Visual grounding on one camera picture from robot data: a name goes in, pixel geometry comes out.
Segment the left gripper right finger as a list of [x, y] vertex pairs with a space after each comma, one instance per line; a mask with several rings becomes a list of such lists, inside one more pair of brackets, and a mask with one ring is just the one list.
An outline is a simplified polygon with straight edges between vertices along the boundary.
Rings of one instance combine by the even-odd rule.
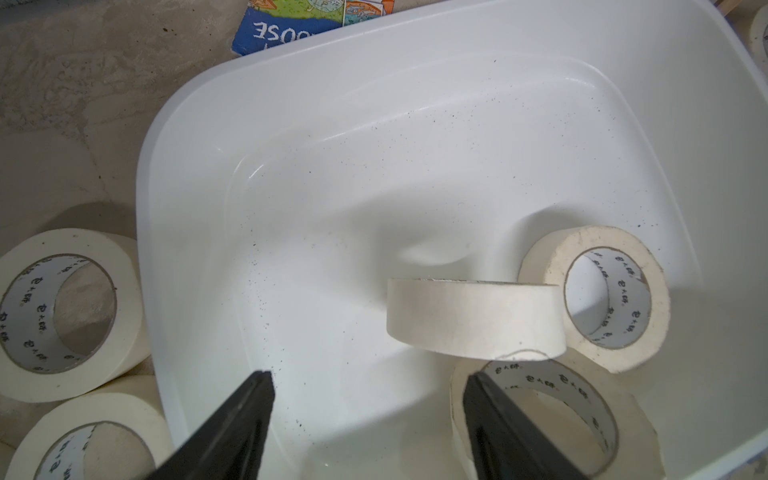
[[468, 377], [462, 408], [479, 479], [586, 477], [487, 374]]

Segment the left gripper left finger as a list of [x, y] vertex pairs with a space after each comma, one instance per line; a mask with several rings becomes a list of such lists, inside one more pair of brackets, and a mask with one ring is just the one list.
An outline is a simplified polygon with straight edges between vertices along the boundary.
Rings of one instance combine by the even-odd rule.
[[272, 374], [253, 372], [149, 478], [256, 479], [274, 401]]

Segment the masking tape roll ten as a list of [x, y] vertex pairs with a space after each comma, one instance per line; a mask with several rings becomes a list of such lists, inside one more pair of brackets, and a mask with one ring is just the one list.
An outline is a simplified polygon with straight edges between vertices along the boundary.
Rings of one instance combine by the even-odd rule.
[[475, 479], [462, 397], [487, 374], [543, 435], [590, 479], [664, 479], [658, 436], [634, 396], [606, 369], [569, 349], [542, 361], [461, 360], [451, 382], [456, 455]]

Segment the masking tape roll eight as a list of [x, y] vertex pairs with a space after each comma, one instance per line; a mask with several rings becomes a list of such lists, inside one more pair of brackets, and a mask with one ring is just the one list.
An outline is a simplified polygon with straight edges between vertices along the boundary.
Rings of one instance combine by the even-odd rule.
[[390, 279], [386, 328], [416, 348], [488, 361], [542, 361], [567, 349], [555, 285]]

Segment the masking tape roll six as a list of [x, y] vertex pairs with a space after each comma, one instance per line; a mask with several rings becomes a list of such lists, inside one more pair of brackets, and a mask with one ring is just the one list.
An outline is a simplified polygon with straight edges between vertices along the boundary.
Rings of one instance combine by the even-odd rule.
[[127, 376], [44, 415], [7, 479], [147, 479], [173, 453], [153, 376]]

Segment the masking tape roll nine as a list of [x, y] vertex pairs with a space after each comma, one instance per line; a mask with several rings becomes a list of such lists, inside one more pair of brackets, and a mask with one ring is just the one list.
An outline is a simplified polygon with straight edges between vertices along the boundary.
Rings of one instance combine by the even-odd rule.
[[586, 333], [566, 310], [566, 341], [612, 373], [640, 366], [658, 353], [670, 324], [671, 299], [666, 278], [649, 249], [632, 234], [590, 225], [551, 232], [524, 256], [518, 280], [555, 285], [566, 298], [580, 260], [596, 267], [607, 290], [606, 313]]

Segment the masking tape roll five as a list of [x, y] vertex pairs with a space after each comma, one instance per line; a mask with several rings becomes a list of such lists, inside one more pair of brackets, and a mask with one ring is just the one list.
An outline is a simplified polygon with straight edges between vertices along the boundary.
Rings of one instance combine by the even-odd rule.
[[[98, 346], [67, 347], [54, 326], [66, 280], [94, 266], [115, 307]], [[1, 258], [1, 393], [26, 403], [70, 399], [123, 375], [150, 354], [135, 240], [78, 228], [28, 238]]]

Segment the masking tape roll eleven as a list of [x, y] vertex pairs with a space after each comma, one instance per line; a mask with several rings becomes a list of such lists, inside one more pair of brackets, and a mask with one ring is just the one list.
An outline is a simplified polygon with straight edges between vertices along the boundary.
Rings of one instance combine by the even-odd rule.
[[746, 23], [745, 43], [758, 68], [767, 75], [767, 6], [757, 10]]

